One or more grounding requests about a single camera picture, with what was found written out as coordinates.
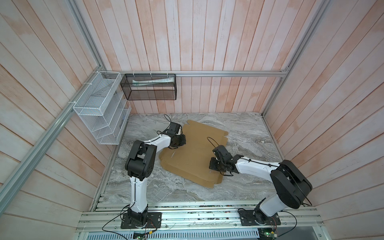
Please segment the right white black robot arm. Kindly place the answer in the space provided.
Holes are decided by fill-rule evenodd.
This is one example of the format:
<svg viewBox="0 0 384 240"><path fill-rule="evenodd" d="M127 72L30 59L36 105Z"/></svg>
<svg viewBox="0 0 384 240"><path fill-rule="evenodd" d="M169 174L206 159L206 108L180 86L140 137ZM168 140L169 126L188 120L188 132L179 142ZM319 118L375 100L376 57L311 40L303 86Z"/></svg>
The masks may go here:
<svg viewBox="0 0 384 240"><path fill-rule="evenodd" d="M219 145L213 149L214 157L209 168L223 176L233 173L248 174L272 182L276 193L260 201L254 210L239 209L243 226L267 225L272 223L277 213L286 209L298 209L307 199L313 186L301 171L288 160L280 163L257 161L242 155L232 156Z"/></svg>

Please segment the white paper in basket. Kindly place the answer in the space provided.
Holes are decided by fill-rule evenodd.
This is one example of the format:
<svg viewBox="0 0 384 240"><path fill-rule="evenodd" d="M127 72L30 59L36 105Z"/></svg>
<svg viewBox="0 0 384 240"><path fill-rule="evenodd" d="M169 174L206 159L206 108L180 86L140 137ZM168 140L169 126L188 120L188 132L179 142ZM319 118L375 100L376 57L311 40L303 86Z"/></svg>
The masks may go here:
<svg viewBox="0 0 384 240"><path fill-rule="evenodd" d="M174 77L160 78L160 79L144 79L144 80L132 80L133 87L145 87L145 86L168 86L175 82Z"/></svg>

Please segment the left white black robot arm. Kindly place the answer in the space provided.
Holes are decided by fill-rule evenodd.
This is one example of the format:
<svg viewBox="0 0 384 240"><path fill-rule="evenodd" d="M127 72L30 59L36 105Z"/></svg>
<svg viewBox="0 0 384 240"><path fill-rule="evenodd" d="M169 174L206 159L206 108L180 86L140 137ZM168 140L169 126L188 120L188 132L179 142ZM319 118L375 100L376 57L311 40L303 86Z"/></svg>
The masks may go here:
<svg viewBox="0 0 384 240"><path fill-rule="evenodd" d="M125 163L131 182L131 204L123 214L123 223L144 226L148 222L147 181L156 160L156 154L165 148L178 149L186 144L180 124L170 122L169 126L147 141L136 140Z"/></svg>

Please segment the brown cardboard box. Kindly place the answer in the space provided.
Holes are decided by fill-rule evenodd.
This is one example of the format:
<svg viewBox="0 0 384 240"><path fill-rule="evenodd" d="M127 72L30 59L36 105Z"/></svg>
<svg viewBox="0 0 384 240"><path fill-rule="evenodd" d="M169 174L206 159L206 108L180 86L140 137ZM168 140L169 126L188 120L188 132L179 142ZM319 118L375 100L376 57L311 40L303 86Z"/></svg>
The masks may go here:
<svg viewBox="0 0 384 240"><path fill-rule="evenodd" d="M226 146L228 132L187 120L183 126L186 144L178 149L163 149L159 154L163 169L190 180L206 188L221 184L220 172L209 169L214 157L213 149L218 145Z"/></svg>

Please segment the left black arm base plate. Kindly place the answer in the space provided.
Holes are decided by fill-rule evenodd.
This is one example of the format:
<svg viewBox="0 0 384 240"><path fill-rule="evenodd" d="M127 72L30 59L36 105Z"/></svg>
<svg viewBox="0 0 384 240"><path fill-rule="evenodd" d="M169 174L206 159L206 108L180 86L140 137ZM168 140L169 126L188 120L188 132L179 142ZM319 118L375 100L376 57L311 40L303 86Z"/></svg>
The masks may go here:
<svg viewBox="0 0 384 240"><path fill-rule="evenodd" d="M161 227L162 213L161 212L145 212L136 213L129 212L123 214L121 229L136 229L136 228L153 228Z"/></svg>

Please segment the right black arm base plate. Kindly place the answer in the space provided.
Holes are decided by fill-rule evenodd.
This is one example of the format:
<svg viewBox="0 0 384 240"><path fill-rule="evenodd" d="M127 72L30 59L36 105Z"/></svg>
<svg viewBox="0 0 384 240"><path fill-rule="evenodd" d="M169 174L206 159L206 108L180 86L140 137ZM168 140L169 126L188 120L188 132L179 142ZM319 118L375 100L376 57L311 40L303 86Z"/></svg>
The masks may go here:
<svg viewBox="0 0 384 240"><path fill-rule="evenodd" d="M265 216L262 212L256 212L255 210L245 210L240 208L237 210L242 226L279 226L281 225L280 217L278 214L272 217Z"/></svg>

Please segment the aluminium frame rail front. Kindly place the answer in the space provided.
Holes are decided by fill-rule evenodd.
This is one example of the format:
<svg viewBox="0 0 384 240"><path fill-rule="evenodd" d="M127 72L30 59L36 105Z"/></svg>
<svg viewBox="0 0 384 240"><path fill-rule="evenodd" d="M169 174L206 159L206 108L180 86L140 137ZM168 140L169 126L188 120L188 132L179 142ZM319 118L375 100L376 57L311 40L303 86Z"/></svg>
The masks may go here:
<svg viewBox="0 0 384 240"><path fill-rule="evenodd" d="M161 230L236 229L241 228L238 209L252 210L258 201L206 201L152 203L149 212L162 213ZM94 212L84 212L77 232L100 232L102 229L119 231L118 214L122 204L99 203ZM286 209L279 213L281 227L324 226L315 207Z"/></svg>

